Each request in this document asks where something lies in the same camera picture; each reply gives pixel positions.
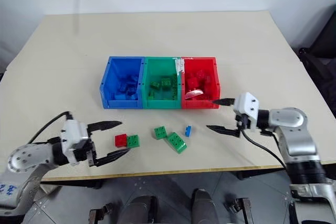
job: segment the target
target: black chair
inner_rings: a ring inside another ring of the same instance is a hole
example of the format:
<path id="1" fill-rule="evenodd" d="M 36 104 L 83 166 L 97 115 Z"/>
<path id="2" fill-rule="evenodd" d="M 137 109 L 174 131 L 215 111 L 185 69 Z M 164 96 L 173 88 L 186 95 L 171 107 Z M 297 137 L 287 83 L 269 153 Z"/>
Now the black chair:
<path id="1" fill-rule="evenodd" d="M 336 118 L 336 12 L 299 58 Z"/>

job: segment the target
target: white table surface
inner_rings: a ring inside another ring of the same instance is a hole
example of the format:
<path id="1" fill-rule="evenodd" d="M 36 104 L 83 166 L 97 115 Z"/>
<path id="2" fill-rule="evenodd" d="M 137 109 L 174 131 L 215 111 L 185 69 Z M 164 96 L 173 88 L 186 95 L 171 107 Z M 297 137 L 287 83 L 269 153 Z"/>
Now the white table surface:
<path id="1" fill-rule="evenodd" d="M 232 108 L 218 110 L 104 110 L 99 84 L 109 56 L 216 57 L 222 97 L 253 93 L 262 109 L 295 106 L 309 119 L 308 130 L 324 163 L 336 161 L 335 118 L 268 12 L 141 13 L 46 16 L 0 82 L 0 168 L 10 152 L 39 128 L 69 110 L 85 123 L 118 120 L 94 132 L 98 155 L 117 148 L 114 136 L 138 134 L 141 146 L 114 163 L 60 167 L 44 180 L 89 179 L 133 174 L 184 173 L 279 167 L 243 138 L 217 134 L 206 124 L 234 128 Z M 74 24 L 79 21 L 79 30 Z M 153 129 L 164 125 L 188 148 L 177 154 Z M 190 138 L 183 137 L 187 125 Z M 59 135 L 62 121 L 38 141 Z M 269 137 L 249 133 L 279 155 Z"/>

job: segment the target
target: blue bricks in bin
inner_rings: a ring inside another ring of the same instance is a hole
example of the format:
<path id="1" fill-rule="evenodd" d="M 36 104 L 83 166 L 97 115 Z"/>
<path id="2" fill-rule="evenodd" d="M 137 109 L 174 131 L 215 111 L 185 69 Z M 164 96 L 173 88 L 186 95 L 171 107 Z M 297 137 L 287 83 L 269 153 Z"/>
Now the blue bricks in bin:
<path id="1" fill-rule="evenodd" d="M 185 136 L 190 137 L 191 135 L 191 126 L 189 125 L 187 128 L 185 128 Z"/>
<path id="2" fill-rule="evenodd" d="M 145 57 L 110 57 L 100 85 L 105 109 L 142 109 L 141 84 Z"/>

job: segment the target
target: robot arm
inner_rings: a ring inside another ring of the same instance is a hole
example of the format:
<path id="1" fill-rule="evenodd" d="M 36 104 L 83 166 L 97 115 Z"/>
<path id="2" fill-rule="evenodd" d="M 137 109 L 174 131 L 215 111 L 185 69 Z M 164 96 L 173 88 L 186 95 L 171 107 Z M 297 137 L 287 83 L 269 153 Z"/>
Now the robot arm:
<path id="1" fill-rule="evenodd" d="M 273 132 L 278 135 L 278 148 L 291 180 L 291 195 L 295 199 L 290 207 L 291 218 L 296 221 L 293 223 L 305 220 L 336 223 L 335 192 L 332 185 L 327 184 L 303 111 L 296 108 L 259 110 L 258 100 L 250 93 L 241 94 L 237 99 L 216 100 L 214 103 L 234 105 L 237 129 L 207 125 L 211 130 L 236 137 L 240 137 L 242 132 L 246 137 L 245 129 L 259 128 L 262 135 L 273 136 Z"/>
<path id="2" fill-rule="evenodd" d="M 14 150 L 8 159 L 7 169 L 0 175 L 0 223 L 21 223 L 30 209 L 42 177 L 58 166 L 77 165 L 88 160 L 89 166 L 111 163 L 129 149 L 109 153 L 97 158 L 93 131 L 107 130 L 121 124 L 104 121 L 85 125 L 67 117 L 60 137 L 43 143 L 30 143 Z"/>

